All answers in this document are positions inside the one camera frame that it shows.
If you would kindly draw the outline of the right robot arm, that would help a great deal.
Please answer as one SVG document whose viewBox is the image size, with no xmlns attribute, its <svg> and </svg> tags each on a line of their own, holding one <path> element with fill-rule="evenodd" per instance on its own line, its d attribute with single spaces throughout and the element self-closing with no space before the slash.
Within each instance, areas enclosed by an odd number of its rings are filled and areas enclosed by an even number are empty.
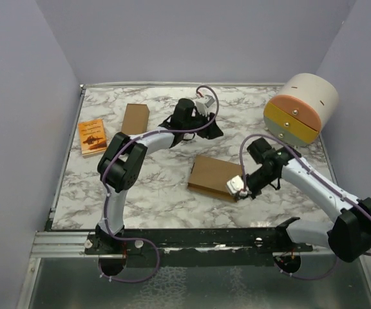
<svg viewBox="0 0 371 309">
<path fill-rule="evenodd" d="M 337 258 L 352 262 L 359 256 L 371 256 L 371 198 L 361 199 L 341 189 L 317 172 L 294 148 L 282 144 L 273 148 L 270 136 L 253 134 L 253 142 L 243 142 L 260 168 L 251 174 L 242 172 L 228 181 L 235 200 L 255 199 L 273 181 L 285 180 L 312 200 L 329 217 L 328 222 L 291 218 L 278 226 L 276 246 L 284 252 L 298 243 L 329 248 Z"/>
</svg>

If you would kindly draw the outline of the brown cardboard box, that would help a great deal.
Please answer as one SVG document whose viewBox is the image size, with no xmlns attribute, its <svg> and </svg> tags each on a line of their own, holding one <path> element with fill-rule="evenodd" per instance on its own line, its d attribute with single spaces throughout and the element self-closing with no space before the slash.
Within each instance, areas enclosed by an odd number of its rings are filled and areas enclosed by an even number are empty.
<svg viewBox="0 0 371 309">
<path fill-rule="evenodd" d="M 239 164 L 197 155 L 188 179 L 187 188 L 211 198 L 234 202 L 226 183 L 242 173 Z"/>
</svg>

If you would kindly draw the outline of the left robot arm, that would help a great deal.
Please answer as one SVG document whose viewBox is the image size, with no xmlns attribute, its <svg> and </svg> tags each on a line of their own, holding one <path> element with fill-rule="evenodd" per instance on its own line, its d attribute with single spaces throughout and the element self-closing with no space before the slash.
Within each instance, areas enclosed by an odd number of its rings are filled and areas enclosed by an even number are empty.
<svg viewBox="0 0 371 309">
<path fill-rule="evenodd" d="M 156 129 L 137 135 L 119 132 L 113 137 L 97 166 L 106 190 L 102 218 L 95 227 L 101 249 L 114 254 L 121 248 L 126 196 L 138 179 L 145 157 L 171 149 L 189 134 L 207 140 L 223 136 L 215 120 L 219 109 L 218 98 L 211 95 L 196 100 L 181 98 Z"/>
</svg>

